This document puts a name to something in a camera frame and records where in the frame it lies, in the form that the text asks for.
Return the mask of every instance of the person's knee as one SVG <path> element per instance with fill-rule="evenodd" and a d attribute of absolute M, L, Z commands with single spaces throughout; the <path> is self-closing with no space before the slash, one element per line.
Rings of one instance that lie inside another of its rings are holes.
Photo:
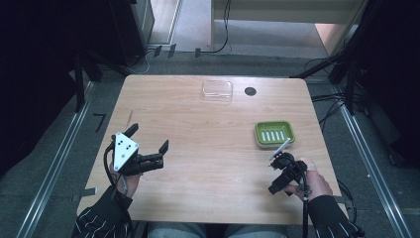
<path fill-rule="evenodd" d="M 286 226 L 229 225 L 225 237 L 229 238 L 287 238 Z"/>
<path fill-rule="evenodd" d="M 204 225 L 182 222 L 150 222 L 149 238 L 205 238 Z"/>

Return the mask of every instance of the floor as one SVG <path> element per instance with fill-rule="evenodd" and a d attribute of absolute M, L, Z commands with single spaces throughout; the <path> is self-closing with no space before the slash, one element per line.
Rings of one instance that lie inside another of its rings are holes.
<path fill-rule="evenodd" d="M 212 49 L 211 1 L 179 0 L 179 8 L 173 7 L 173 1 L 167 1 L 170 4 L 161 4 L 161 0 L 152 1 L 152 6 L 156 4 L 154 9 L 157 9 L 157 29 L 152 32 L 152 38 L 172 34 L 167 44 L 157 44 L 167 37 L 160 41 L 151 39 L 152 46 L 163 45 L 168 49 L 168 46 L 176 44 L 175 50 L 179 52 L 195 52 L 195 49 L 217 51 L 228 37 L 227 46 L 219 54 L 307 59 L 327 56 L 315 24 L 308 23 L 230 20 L 226 30 L 224 21 L 217 20 Z"/>

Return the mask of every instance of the gray carpet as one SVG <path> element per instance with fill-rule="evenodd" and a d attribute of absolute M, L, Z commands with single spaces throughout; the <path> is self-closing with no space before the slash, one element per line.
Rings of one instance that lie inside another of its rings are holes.
<path fill-rule="evenodd" d="M 209 75 L 257 75 L 289 76 L 301 72 L 309 59 L 284 59 L 277 57 L 202 56 L 175 54 L 168 59 L 167 53 L 153 58 L 149 56 L 148 74 L 209 74 Z M 145 61 L 131 67 L 144 71 Z M 84 189 L 91 167 L 96 158 L 106 126 L 109 122 L 124 78 L 116 72 L 104 69 L 105 77 L 96 84 L 90 107 L 81 124 L 75 142 L 69 151 L 52 195 L 38 222 L 33 237 L 68 237 L 76 215 L 77 202 L 70 201 L 74 194 Z M 325 80 L 325 71 L 308 79 L 311 95 L 330 94 L 331 85 Z M 318 118 L 327 113 L 332 102 L 316 102 Z M 62 109 L 61 114 L 49 127 L 34 151 L 0 180 L 0 237 L 15 237 L 25 219 L 32 199 L 35 197 L 59 144 L 74 115 L 73 99 Z M 93 113 L 106 114 L 99 131 L 95 130 L 100 118 Z M 357 117 L 367 134 L 368 142 L 377 162 L 389 182 L 392 192 L 402 208 L 418 207 L 418 170 L 401 170 L 389 164 L 384 146 L 381 144 L 371 122 L 362 113 Z M 358 221 L 367 232 L 367 237 L 396 237 L 384 208 L 368 177 L 359 151 L 347 128 L 343 116 L 338 112 L 327 120 L 324 138 L 337 178 L 351 190 L 358 208 Z M 414 237 L 420 237 L 419 215 L 406 215 Z M 315 237 L 310 228 L 309 237 Z M 289 227 L 290 237 L 301 237 L 301 228 Z"/>

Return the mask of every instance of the transparent lid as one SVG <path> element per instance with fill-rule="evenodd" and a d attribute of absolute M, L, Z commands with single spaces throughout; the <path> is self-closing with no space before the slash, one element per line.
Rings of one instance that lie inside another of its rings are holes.
<path fill-rule="evenodd" d="M 204 100 L 232 101 L 233 84 L 230 81 L 206 80 L 201 96 Z"/>

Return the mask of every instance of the black cable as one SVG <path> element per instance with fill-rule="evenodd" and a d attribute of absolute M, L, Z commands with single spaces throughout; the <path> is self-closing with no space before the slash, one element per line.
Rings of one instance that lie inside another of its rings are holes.
<path fill-rule="evenodd" d="M 333 107 L 336 105 L 336 104 L 338 104 L 339 102 L 343 102 L 343 101 L 341 101 L 341 100 L 337 100 L 336 102 L 334 102 L 333 103 L 333 105 L 331 105 L 331 107 L 330 107 L 330 109 L 328 110 L 328 112 L 327 112 L 327 115 L 321 120 L 321 121 L 319 121 L 319 123 L 321 124 L 321 123 L 323 123 L 322 124 L 322 128 L 321 128 L 321 132 L 322 133 L 324 133 L 324 128 L 325 128 L 325 124 L 326 124 L 326 122 L 327 122 L 327 119 L 329 118 L 329 117 L 331 117 L 332 115 L 334 115 L 339 109 L 340 109 L 340 107 L 342 107 L 345 103 L 343 102 L 342 104 L 340 104 L 340 105 L 338 105 L 333 111 L 331 111 L 331 109 L 333 109 Z"/>
<path fill-rule="evenodd" d="M 145 74 L 146 72 L 148 72 L 149 71 L 149 68 L 151 67 L 151 64 L 149 63 L 149 61 L 148 61 L 148 56 L 151 54 L 151 53 L 153 53 L 155 50 L 151 50 L 151 51 L 148 51 L 148 53 L 142 58 L 142 59 L 145 59 L 145 62 L 146 62 L 146 65 L 147 65 L 147 68 L 146 68 L 146 70 L 144 70 L 144 71 L 142 71 L 142 72 L 137 72 L 137 71 L 134 71 L 134 70 L 132 70 L 131 68 L 129 68 L 129 67 L 126 67 L 126 69 L 127 70 L 129 70 L 130 72 L 132 72 L 132 73 L 135 73 L 135 74 Z"/>
<path fill-rule="evenodd" d="M 356 208 L 356 203 L 355 200 L 353 199 L 352 193 L 350 192 L 349 188 L 346 187 L 346 185 L 340 181 L 339 179 L 337 179 L 337 182 L 339 183 L 339 188 L 340 190 L 349 198 L 349 200 L 352 202 L 352 207 L 353 207 L 353 218 L 352 218 L 352 223 L 356 224 L 356 220 L 358 218 L 358 210 Z"/>
<path fill-rule="evenodd" d="M 120 178 L 122 177 L 122 175 L 118 175 L 118 177 L 117 177 L 117 175 L 113 175 L 113 174 L 111 174 L 111 176 L 113 176 L 112 179 L 115 180 L 114 181 L 115 184 L 118 184 L 118 182 L 120 181 Z M 112 197 L 114 197 L 115 194 L 118 192 L 118 189 L 117 188 L 118 187 L 114 187 L 114 190 L 112 192 Z"/>
<path fill-rule="evenodd" d="M 306 173 L 300 168 L 299 164 L 297 164 L 294 160 L 291 160 L 289 158 L 283 158 L 285 160 L 288 160 L 292 163 L 294 163 L 298 168 L 300 173 L 302 174 L 302 180 L 303 180 L 303 221 L 302 221 L 302 238 L 308 237 L 308 203 L 309 203 L 309 189 L 308 189 L 308 183 L 306 182 Z"/>
<path fill-rule="evenodd" d="M 117 190 L 117 186 L 116 186 L 116 184 L 114 183 L 114 180 L 112 179 L 111 173 L 109 172 L 109 169 L 108 169 L 108 160 L 107 160 L 108 153 L 109 153 L 111 150 L 113 150 L 113 148 L 114 148 L 114 145 L 113 145 L 113 144 L 111 144 L 111 145 L 110 145 L 110 146 L 108 146 L 108 147 L 106 148 L 106 150 L 105 150 L 105 153 L 104 153 L 104 167 L 105 167 L 105 173 L 106 173 L 106 175 L 107 175 L 107 177 L 108 177 L 108 180 L 111 182 L 112 187 L 113 187 L 115 190 Z M 114 198 L 115 198 L 115 200 L 117 201 L 117 204 L 118 204 L 118 206 L 120 207 L 121 211 L 123 212 L 124 219 L 125 219 L 125 220 L 126 220 L 126 222 L 129 224 L 129 231 L 128 231 L 128 234 L 131 234 L 131 237 L 132 237 L 132 238 L 134 238 L 134 237 L 135 237 L 135 230 L 134 230 L 134 228 L 133 228 L 133 221 L 132 221 L 132 219 L 131 219 L 131 216 L 130 216 L 129 211 L 128 211 L 125 207 L 124 207 L 124 204 L 123 204 L 123 197 L 121 197 L 121 195 L 120 195 L 120 193 L 118 192 L 118 190 L 117 190 L 117 192 L 115 192 L 115 196 L 114 196 Z"/>
<path fill-rule="evenodd" d="M 342 52 L 346 47 L 348 46 L 348 43 L 346 43 L 346 40 L 344 40 L 343 41 L 343 46 L 335 53 L 335 55 L 338 55 L 340 52 Z M 314 61 L 314 60 L 320 60 L 321 62 L 323 62 L 323 61 L 327 61 L 327 62 L 329 62 L 330 63 L 330 65 L 339 65 L 339 64 L 346 64 L 345 62 L 334 62 L 334 61 L 330 61 L 330 58 L 331 57 L 326 57 L 326 58 L 316 58 L 316 59 L 311 59 L 310 61 L 308 61 L 306 64 L 305 64 L 305 66 L 303 67 L 304 68 L 304 70 L 306 71 L 307 69 L 306 69 L 306 67 L 308 66 L 308 64 L 310 63 L 310 62 L 312 62 L 312 61 Z M 322 68 L 325 72 L 327 72 L 328 74 L 330 74 L 331 72 L 329 72 L 329 71 L 327 71 L 327 69 L 326 69 L 326 67 L 323 67 Z"/>
<path fill-rule="evenodd" d="M 231 0 L 227 0 L 226 1 L 226 6 L 225 6 L 225 13 L 223 15 L 223 22 L 225 23 L 225 31 L 226 31 L 226 40 L 225 43 L 223 44 L 223 46 L 217 50 L 217 51 L 213 51 L 213 52 L 200 52 L 201 54 L 216 54 L 221 52 L 223 49 L 225 49 L 226 45 L 228 44 L 229 41 L 229 30 L 228 30 L 228 24 L 229 24 L 229 16 L 230 16 L 230 12 L 231 12 Z M 188 54 L 195 54 L 195 52 L 185 52 L 185 51 L 181 51 L 178 52 L 176 51 L 178 54 L 179 53 L 188 53 Z"/>
<path fill-rule="evenodd" d="M 128 67 L 132 67 L 132 66 L 136 65 L 141 59 L 145 58 L 149 53 L 152 53 L 155 50 L 156 50 L 155 48 L 146 49 L 145 55 L 144 56 L 137 56 L 136 59 L 134 60 L 134 62 L 131 63 L 130 65 L 128 65 Z"/>
<path fill-rule="evenodd" d="M 359 100 L 357 100 L 357 101 L 353 101 L 353 103 L 356 104 L 355 110 L 367 114 L 367 112 L 366 112 L 366 109 L 367 109 L 366 99 L 364 97 L 359 98 Z"/>
<path fill-rule="evenodd" d="M 311 97 L 312 102 L 323 101 L 323 100 L 337 100 L 337 99 L 344 99 L 344 93 L 317 95 L 317 96 Z"/>

